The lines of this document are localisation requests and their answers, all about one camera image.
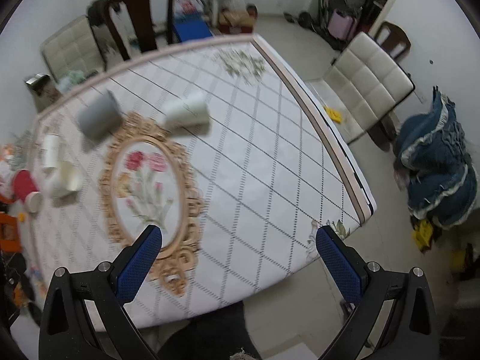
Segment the red ribbed paper cup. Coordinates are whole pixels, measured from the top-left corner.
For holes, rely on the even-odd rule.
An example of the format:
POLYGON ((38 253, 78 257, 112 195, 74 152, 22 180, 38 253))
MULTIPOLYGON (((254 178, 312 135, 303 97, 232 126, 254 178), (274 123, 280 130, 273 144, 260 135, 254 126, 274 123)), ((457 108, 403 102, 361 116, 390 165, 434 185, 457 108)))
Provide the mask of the red ribbed paper cup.
POLYGON ((38 213, 43 197, 29 170, 21 169, 16 172, 12 180, 12 188, 27 212, 38 213))

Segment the beige padded chair left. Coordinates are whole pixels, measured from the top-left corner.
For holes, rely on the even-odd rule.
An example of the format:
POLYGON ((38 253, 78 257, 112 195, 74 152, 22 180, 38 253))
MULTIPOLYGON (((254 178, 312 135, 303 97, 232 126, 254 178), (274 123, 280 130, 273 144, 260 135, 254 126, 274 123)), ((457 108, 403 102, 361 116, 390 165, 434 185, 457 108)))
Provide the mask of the beige padded chair left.
POLYGON ((41 55, 58 82, 70 71, 103 72, 105 61, 86 16, 79 16, 41 44, 41 55))

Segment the pink suitcase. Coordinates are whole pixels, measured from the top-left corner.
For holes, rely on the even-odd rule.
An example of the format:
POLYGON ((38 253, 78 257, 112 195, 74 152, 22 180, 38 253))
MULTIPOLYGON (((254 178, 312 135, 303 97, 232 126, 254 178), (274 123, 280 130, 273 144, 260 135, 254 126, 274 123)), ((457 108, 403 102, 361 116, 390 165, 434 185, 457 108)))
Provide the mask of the pink suitcase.
POLYGON ((340 41, 351 41, 357 24, 357 17, 352 16, 344 11, 335 9, 330 17, 327 29, 333 38, 340 41))

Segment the white paper cup far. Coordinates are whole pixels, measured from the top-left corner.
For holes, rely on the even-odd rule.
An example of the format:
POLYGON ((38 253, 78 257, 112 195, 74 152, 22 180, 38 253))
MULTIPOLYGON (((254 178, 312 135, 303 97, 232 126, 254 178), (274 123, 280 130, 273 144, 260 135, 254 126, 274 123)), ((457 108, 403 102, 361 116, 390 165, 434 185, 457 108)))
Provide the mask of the white paper cup far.
POLYGON ((41 163, 45 173, 55 170, 60 161, 62 140, 57 134, 47 134, 41 144, 41 163))

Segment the metal trash bin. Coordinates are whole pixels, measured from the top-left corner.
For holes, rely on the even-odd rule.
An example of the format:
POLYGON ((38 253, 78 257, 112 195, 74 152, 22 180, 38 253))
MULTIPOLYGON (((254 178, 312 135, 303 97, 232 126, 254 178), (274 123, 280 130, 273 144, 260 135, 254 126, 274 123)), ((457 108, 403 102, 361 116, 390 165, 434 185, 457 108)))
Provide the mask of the metal trash bin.
POLYGON ((33 103, 38 113, 43 112, 62 96, 48 74, 38 73, 27 78, 24 83, 32 94, 33 103))

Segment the beige padded chair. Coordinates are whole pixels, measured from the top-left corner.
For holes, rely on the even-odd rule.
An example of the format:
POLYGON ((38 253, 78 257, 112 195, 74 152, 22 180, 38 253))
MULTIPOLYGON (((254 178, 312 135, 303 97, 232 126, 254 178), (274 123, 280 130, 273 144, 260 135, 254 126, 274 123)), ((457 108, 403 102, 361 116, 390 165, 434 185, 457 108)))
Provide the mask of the beige padded chair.
POLYGON ((58 82, 70 71, 103 72, 105 61, 86 16, 79 16, 41 44, 41 55, 58 82))
POLYGON ((338 111, 335 126, 347 144, 362 137, 415 89, 412 79, 367 33, 358 33, 320 80, 307 86, 324 107, 338 111))

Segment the cardboard box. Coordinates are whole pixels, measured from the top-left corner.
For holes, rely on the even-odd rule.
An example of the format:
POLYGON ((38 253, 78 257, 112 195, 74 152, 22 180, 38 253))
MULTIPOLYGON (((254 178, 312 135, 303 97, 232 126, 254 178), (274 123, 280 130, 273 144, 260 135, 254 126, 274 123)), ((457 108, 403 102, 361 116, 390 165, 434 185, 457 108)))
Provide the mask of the cardboard box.
POLYGON ((257 17, 254 6, 246 10, 224 9, 218 16, 217 29, 222 34, 253 33, 257 17))

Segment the blue box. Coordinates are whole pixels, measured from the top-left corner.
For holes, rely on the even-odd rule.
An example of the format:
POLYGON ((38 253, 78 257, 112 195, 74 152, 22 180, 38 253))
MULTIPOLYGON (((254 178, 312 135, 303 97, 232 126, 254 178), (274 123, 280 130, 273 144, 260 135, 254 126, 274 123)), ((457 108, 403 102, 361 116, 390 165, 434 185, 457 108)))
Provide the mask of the blue box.
POLYGON ((211 38, 212 32, 201 19, 183 21, 174 24, 174 32, 179 42, 211 38))

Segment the floral patterned tablecloth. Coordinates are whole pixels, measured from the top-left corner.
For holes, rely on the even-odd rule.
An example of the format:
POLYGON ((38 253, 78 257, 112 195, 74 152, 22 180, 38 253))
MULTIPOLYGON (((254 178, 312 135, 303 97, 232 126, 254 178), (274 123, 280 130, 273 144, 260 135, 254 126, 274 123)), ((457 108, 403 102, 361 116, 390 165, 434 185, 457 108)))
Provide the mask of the floral patterned tablecloth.
POLYGON ((148 224, 163 227, 151 274, 126 307, 139 328, 250 297, 316 258, 313 226, 347 237, 376 210, 352 152, 293 69, 258 36, 172 46, 86 81, 36 119, 29 169, 47 134, 83 175, 32 218, 35 274, 112 260, 148 224), (101 140, 77 116, 110 90, 122 123, 101 140), (162 106, 207 95, 208 124, 167 130, 162 106))

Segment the white paper cup lying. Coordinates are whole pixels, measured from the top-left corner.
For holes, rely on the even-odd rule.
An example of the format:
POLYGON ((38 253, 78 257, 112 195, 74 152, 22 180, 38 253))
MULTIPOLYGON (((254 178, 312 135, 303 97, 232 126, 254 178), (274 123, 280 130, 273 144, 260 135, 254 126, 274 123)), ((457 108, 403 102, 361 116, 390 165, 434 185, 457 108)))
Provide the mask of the white paper cup lying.
POLYGON ((80 192, 83 175, 80 169, 69 161, 60 162, 48 179, 48 194, 53 199, 63 198, 80 192))

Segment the white paper cup with plant print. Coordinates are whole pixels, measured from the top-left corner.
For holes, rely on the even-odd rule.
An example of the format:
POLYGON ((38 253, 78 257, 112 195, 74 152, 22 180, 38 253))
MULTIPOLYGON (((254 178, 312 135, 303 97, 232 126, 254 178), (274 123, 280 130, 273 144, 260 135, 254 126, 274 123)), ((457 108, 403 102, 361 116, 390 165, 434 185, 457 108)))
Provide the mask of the white paper cup with plant print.
POLYGON ((161 125, 170 131, 207 125, 210 119, 207 95, 194 92, 184 97, 168 100, 162 106, 162 113, 161 125))

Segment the grey cup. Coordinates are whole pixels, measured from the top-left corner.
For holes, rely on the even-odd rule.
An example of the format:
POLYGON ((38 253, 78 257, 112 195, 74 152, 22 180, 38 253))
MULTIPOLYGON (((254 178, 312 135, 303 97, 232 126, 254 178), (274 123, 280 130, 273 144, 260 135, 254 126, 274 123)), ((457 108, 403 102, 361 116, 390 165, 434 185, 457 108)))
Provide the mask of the grey cup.
POLYGON ((114 94, 108 90, 77 116, 80 131, 91 141, 101 140, 122 123, 122 113, 114 94))

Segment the yellow black object on floor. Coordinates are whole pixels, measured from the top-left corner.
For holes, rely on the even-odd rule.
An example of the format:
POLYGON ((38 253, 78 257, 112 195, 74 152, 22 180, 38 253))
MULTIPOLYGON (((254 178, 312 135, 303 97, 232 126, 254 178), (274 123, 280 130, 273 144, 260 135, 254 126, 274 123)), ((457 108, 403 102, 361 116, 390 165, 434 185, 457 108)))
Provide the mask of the yellow black object on floor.
POLYGON ((431 249, 431 243, 434 234, 434 227, 428 219, 416 221, 413 225, 411 238, 416 247, 424 253, 431 249))

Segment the blue ruffled fabric pile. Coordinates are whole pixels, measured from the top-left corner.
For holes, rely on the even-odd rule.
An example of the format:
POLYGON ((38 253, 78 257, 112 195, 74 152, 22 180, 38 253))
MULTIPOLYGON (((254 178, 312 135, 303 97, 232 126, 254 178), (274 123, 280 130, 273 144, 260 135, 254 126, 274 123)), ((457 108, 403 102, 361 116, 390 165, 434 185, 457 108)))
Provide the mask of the blue ruffled fabric pile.
POLYGON ((479 176, 456 117, 456 104, 433 87, 430 111, 406 119, 394 142, 394 170, 416 219, 449 229, 475 208, 479 176))

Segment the dark wooden chair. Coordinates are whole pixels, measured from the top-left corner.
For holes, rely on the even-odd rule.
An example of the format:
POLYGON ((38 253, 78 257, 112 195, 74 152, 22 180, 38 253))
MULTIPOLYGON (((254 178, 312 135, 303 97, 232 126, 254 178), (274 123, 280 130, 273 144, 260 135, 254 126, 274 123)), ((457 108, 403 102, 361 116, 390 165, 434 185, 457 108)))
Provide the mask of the dark wooden chair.
MULTIPOLYGON (((140 52, 146 53, 158 49, 155 40, 154 24, 151 18, 151 2, 150 0, 106 0, 103 5, 103 19, 106 27, 120 52, 123 61, 131 59, 129 52, 120 36, 119 31, 113 23, 110 8, 114 5, 122 3, 127 8, 128 16, 131 20, 133 30, 137 36, 137 43, 140 52)), ((167 22, 165 37, 169 45, 174 43, 174 20, 173 20, 173 6, 174 0, 167 0, 167 22)))

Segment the beige padded chair right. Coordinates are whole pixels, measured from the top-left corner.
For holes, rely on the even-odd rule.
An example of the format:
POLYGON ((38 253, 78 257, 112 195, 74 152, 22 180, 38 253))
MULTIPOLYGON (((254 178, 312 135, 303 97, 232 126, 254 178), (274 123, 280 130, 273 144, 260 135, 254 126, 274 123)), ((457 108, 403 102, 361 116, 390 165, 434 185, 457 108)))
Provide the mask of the beige padded chair right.
POLYGON ((412 79, 367 33, 358 33, 320 80, 307 86, 324 107, 338 111, 335 126, 347 144, 362 137, 415 89, 412 79))

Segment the yellow toy on chair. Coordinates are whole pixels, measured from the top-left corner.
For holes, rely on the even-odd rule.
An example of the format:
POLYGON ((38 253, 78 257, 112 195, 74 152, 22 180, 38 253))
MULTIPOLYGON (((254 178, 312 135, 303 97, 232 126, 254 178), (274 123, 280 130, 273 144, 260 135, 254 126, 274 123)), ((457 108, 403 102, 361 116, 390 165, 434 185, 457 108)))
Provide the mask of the yellow toy on chair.
POLYGON ((329 118, 335 123, 340 125, 343 122, 343 116, 340 111, 330 108, 328 106, 324 106, 324 110, 326 114, 329 116, 329 118))

